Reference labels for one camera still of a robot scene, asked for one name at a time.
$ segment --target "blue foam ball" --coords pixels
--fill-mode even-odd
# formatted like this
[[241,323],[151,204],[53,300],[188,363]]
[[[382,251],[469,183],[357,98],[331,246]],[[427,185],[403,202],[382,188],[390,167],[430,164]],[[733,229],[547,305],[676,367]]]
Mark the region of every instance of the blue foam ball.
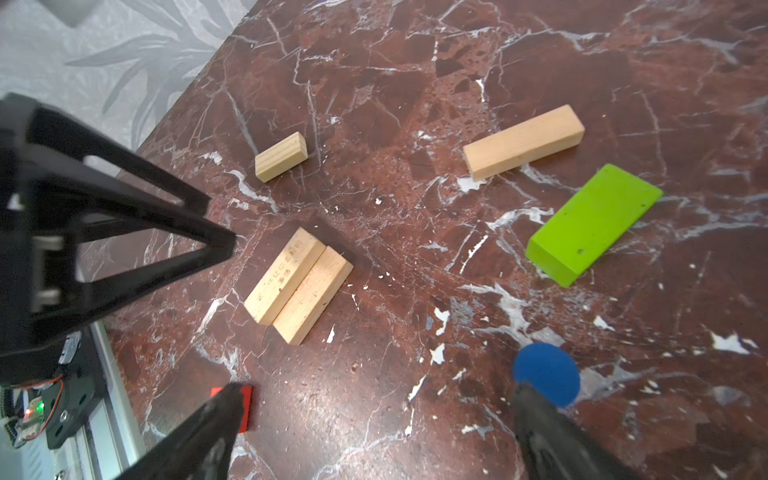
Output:
[[520,350],[512,377],[516,383],[529,383],[558,407],[570,405],[581,388],[576,362],[549,343],[532,343]]

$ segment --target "short wooden block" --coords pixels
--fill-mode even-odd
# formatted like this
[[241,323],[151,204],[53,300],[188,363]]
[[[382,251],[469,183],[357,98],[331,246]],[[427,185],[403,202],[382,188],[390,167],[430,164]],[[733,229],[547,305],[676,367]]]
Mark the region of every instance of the short wooden block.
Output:
[[570,105],[548,111],[464,146],[474,181],[500,174],[581,143],[584,125]]
[[245,300],[260,325],[270,325],[310,271],[326,246],[299,228]]
[[306,157],[306,140],[296,132],[256,156],[256,176],[262,182],[268,182],[305,161]]
[[351,271],[350,262],[326,247],[273,323],[286,342],[299,345],[304,340]]

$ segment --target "red marble surface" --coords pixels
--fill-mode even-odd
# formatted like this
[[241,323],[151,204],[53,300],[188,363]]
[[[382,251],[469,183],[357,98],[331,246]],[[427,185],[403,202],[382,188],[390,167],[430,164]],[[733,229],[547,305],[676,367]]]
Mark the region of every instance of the red marble surface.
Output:
[[[764,478],[766,24],[757,0],[259,2],[141,148],[238,233],[108,320],[147,444],[238,380],[233,478],[525,478],[509,371],[549,341],[582,371],[568,414],[644,477]],[[469,181],[463,144],[563,104],[579,147]],[[261,183],[294,131],[309,160]],[[525,245],[608,162],[665,196],[564,290]],[[355,269],[294,347],[242,301],[299,226]]]

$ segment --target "green wooden plank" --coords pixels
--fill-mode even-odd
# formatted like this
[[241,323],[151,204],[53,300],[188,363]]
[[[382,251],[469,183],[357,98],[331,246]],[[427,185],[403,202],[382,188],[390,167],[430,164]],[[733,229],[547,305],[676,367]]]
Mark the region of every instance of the green wooden plank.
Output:
[[525,256],[569,286],[663,194],[606,164],[531,237]]

